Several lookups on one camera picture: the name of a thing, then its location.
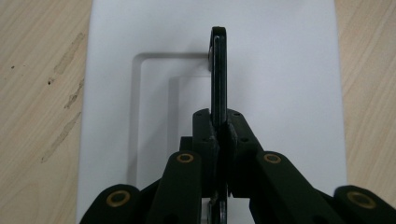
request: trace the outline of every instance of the wooden table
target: wooden table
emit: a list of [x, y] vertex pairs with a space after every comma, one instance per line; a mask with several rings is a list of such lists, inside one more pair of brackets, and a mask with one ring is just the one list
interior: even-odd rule
[[[396, 1], [335, 3], [348, 180], [396, 206]], [[0, 2], [0, 224], [75, 221], [90, 11]]]

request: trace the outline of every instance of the wood grain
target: wood grain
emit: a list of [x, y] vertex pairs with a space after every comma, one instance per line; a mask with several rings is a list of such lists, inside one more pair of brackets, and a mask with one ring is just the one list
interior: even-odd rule
[[[396, 1], [335, 4], [348, 180], [396, 207]], [[90, 11], [0, 2], [0, 224], [75, 222]]]

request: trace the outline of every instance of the white cardboard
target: white cardboard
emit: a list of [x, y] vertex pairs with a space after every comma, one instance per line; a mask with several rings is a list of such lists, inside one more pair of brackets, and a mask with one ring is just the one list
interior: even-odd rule
[[[103, 189], [142, 189], [160, 178], [179, 137], [191, 135], [192, 113], [210, 106], [212, 26], [227, 29], [228, 107], [244, 114], [264, 150], [283, 153], [315, 188], [332, 195], [345, 185], [333, 1], [97, 0], [77, 222]], [[230, 210], [229, 223], [252, 223], [246, 202]]]

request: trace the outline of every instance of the brass screw hole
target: brass screw hole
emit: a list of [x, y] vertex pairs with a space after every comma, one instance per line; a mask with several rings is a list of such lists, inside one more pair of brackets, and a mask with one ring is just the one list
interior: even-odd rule
[[194, 157], [189, 153], [183, 153], [177, 156], [177, 160], [182, 163], [188, 163], [192, 162], [194, 160]]
[[264, 160], [273, 164], [280, 163], [282, 161], [282, 159], [280, 159], [276, 154], [265, 154]]
[[108, 195], [106, 203], [110, 207], [120, 207], [125, 205], [131, 199], [131, 194], [126, 190], [117, 190]]
[[376, 207], [376, 203], [372, 198], [358, 191], [350, 191], [346, 196], [351, 202], [360, 207], [367, 209], [373, 209]]

